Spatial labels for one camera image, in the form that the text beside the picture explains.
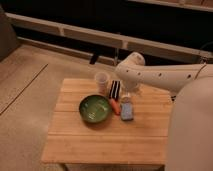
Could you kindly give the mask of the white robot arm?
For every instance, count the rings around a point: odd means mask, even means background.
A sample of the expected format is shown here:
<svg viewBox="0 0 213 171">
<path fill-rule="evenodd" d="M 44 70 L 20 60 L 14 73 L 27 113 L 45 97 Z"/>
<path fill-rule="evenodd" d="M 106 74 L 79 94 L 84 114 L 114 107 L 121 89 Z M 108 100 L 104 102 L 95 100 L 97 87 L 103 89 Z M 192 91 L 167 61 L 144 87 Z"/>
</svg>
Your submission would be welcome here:
<svg viewBox="0 0 213 171">
<path fill-rule="evenodd" d="M 213 171 L 213 63 L 147 66 L 133 52 L 115 73 L 129 91 L 143 83 L 174 98 L 165 171 Z"/>
</svg>

